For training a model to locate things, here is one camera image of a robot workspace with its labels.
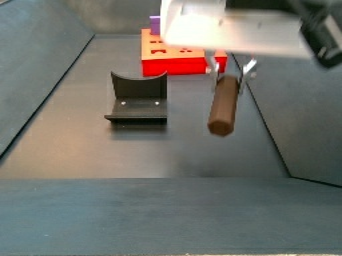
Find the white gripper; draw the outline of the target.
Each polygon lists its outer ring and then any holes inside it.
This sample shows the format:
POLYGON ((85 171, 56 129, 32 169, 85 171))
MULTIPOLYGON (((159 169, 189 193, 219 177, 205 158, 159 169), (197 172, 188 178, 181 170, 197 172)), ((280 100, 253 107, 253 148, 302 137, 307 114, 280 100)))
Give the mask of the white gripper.
MULTIPOLYGON (((160 35, 171 46, 232 53, 308 59, 312 54, 299 32, 299 19, 280 11, 225 10, 224 0, 161 0, 160 35)), ((219 63, 205 58, 217 81, 219 63)), ((243 66, 239 93, 256 73, 256 59, 243 66)))

